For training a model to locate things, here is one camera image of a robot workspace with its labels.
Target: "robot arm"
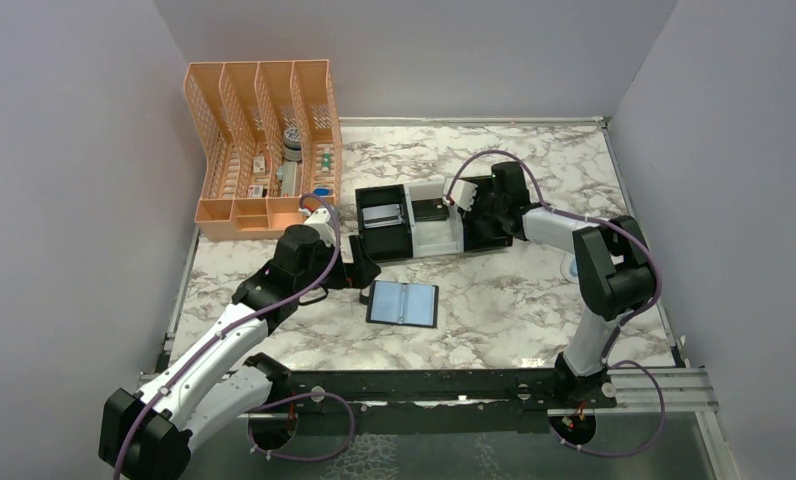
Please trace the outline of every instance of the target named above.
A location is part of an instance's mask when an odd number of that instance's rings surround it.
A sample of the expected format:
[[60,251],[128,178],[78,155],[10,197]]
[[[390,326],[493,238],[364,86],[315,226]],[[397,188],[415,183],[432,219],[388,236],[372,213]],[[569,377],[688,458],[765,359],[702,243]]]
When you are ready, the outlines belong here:
[[[237,360],[292,315],[299,302],[287,302],[260,318],[230,327],[301,292],[325,271],[337,242],[330,222],[330,213],[321,208],[303,225],[287,228],[274,257],[237,288],[232,303],[192,348],[135,394],[119,389],[110,396],[104,405],[98,449],[101,459],[116,465],[127,431],[147,408],[148,399],[159,396],[130,443],[122,472],[134,480],[178,478],[191,452],[204,440],[237,415],[266,401],[273,377],[261,365],[246,364],[218,382]],[[342,263],[340,255],[321,283],[325,291],[362,289],[380,274],[359,238],[351,236],[349,241],[354,263]],[[175,373],[179,378],[171,384]]]
[[[602,380],[606,355],[619,322],[654,295],[655,277],[644,252],[607,225],[572,219],[531,204],[524,172],[516,162],[493,165],[490,214],[504,231],[524,241],[547,244],[575,255],[585,308],[572,342],[557,358],[561,390],[577,398]],[[645,244],[636,220],[621,216],[613,224]]]

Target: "gray wall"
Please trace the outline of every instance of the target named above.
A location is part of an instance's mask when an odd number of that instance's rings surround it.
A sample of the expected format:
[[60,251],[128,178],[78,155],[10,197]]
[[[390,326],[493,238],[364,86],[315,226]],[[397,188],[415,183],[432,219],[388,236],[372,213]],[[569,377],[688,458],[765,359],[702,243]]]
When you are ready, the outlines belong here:
[[330,58],[342,116],[611,115],[676,0],[155,0],[187,61]]
[[796,0],[680,0],[611,135],[746,479],[796,479]]
[[159,351],[203,154],[150,0],[16,3],[0,2],[0,479],[100,478],[103,402]]

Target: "marble surface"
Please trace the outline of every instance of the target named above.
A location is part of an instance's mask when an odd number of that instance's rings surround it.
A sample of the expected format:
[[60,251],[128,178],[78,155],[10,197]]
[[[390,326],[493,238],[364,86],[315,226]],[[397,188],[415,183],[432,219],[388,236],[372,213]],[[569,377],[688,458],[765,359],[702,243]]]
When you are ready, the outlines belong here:
[[[523,158],[554,206],[590,216],[626,211],[597,126],[345,127],[342,138],[345,235],[357,228],[356,188],[444,179],[488,148]],[[478,160],[465,174],[488,174],[502,160]],[[172,360],[206,332],[274,245],[201,237]],[[350,261],[347,245],[342,253]],[[366,323],[356,290],[332,291],[327,300],[300,308],[249,355],[263,351],[294,369],[549,367],[574,335],[583,308],[577,285],[562,273],[568,264],[559,250],[517,241],[496,253],[387,265],[382,280],[439,285],[438,328]],[[611,361],[622,359],[672,364],[656,309],[625,327],[611,354]]]

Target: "screw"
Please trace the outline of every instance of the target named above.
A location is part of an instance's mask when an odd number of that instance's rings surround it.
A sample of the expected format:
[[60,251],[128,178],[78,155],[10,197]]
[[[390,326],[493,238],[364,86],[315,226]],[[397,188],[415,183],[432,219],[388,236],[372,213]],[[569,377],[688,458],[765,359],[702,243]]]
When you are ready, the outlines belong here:
[[607,398],[614,398],[616,396],[616,386],[607,382],[601,386],[601,393]]
[[[324,393],[324,389],[323,389],[323,388],[321,388],[321,387],[319,387],[318,385],[316,385],[315,387],[313,387],[313,389],[311,390],[311,392],[316,392],[316,393]],[[324,396],[323,396],[323,395],[316,395],[316,396],[313,396],[313,397],[310,397],[310,398],[312,398],[312,400],[313,400],[314,402],[316,402],[316,403],[319,403],[319,402],[321,402],[322,400],[324,400]]]
[[[520,389],[522,389],[522,388],[528,388],[528,386],[527,386],[527,385],[525,385],[524,383],[522,383],[522,384],[520,384],[520,385],[519,385],[519,388],[520,388]],[[520,394],[518,394],[518,395],[516,395],[516,396],[517,396],[517,397],[519,397],[519,399],[520,399],[520,400],[527,400],[527,399],[529,399],[529,398],[530,398],[530,393],[520,393]]]

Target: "orange desk organizer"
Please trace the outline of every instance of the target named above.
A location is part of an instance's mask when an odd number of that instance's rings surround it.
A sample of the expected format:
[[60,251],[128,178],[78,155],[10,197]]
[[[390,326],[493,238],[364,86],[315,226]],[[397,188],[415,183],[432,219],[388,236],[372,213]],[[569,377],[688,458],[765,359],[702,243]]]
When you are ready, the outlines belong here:
[[[291,126],[301,140],[301,191],[330,188],[324,198],[338,205],[342,135],[327,60],[192,63],[183,89],[207,156],[195,223],[210,240],[278,238],[303,223],[300,197],[280,197],[276,175]],[[255,171],[260,158],[264,171]],[[266,196],[250,198],[260,187]]]

